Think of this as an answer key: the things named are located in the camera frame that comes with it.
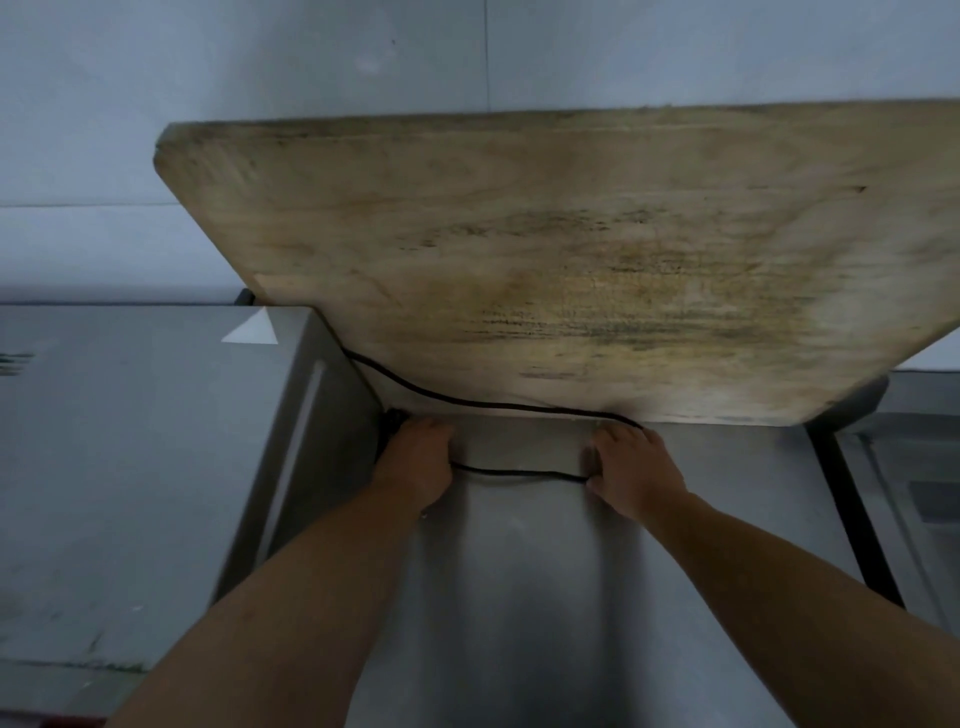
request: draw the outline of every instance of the worn cutting board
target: worn cutting board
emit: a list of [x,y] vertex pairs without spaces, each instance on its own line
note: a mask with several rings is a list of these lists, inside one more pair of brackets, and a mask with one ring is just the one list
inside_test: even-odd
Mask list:
[[258,299],[462,397],[792,424],[960,321],[953,102],[178,124],[155,162]]

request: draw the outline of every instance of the stainless steel counter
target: stainless steel counter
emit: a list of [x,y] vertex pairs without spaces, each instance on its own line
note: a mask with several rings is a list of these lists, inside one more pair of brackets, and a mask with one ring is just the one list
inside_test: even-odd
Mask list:
[[[594,423],[465,417],[471,465],[578,468]],[[859,578],[802,429],[663,425],[692,491]],[[790,725],[683,572],[578,485],[459,477],[348,726]]]

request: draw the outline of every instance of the black power cord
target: black power cord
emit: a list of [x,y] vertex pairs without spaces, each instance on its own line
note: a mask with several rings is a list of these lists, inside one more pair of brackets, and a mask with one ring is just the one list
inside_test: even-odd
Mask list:
[[[640,423],[631,420],[629,417],[623,415],[618,415],[615,412],[603,412],[596,411],[591,409],[577,409],[575,407],[547,407],[540,406],[536,404],[516,404],[514,402],[502,402],[502,401],[478,401],[478,400],[463,400],[459,397],[451,397],[450,395],[444,395],[440,392],[434,392],[432,390],[420,387],[417,384],[414,384],[411,381],[407,381],[402,376],[391,372],[380,362],[374,361],[368,356],[364,356],[362,353],[352,352],[349,349],[344,349],[344,355],[347,359],[357,362],[358,364],[363,364],[364,366],[370,367],[376,372],[379,372],[388,379],[392,379],[401,387],[409,389],[411,392],[416,392],[419,395],[424,397],[429,397],[432,400],[445,401],[448,404],[457,404],[462,407],[476,407],[479,409],[513,409],[519,412],[541,412],[544,414],[550,415],[572,415],[574,417],[590,417],[595,420],[613,420],[615,422],[623,423],[624,425],[629,425],[631,427],[636,427],[637,429],[643,429],[643,426]],[[386,441],[389,440],[391,436],[399,429],[400,425],[403,424],[403,421],[409,417],[409,413],[403,412],[402,410],[391,409],[385,413],[386,428],[389,430],[385,433],[385,437],[381,438],[380,442],[380,451],[386,447]],[[493,468],[474,468],[471,465],[464,465],[463,463],[456,463],[451,461],[450,466],[456,468],[459,471],[465,473],[477,473],[480,475],[490,475],[492,477],[546,477],[552,478],[554,480],[569,480],[573,483],[586,483],[587,478],[582,475],[574,475],[573,473],[560,473],[558,471],[523,471],[523,470],[498,470]]]

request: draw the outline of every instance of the white wall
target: white wall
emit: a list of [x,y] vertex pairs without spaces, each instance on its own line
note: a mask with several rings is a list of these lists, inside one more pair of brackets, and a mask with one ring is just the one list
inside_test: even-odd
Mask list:
[[232,300],[171,121],[960,97],[958,38],[957,0],[3,0],[0,301]]

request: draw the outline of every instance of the right hand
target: right hand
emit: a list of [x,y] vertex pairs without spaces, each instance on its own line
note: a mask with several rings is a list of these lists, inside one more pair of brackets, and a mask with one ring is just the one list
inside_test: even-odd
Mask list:
[[608,423],[593,433],[602,472],[587,482],[621,516],[643,523],[665,497],[687,492],[684,476],[657,432]]

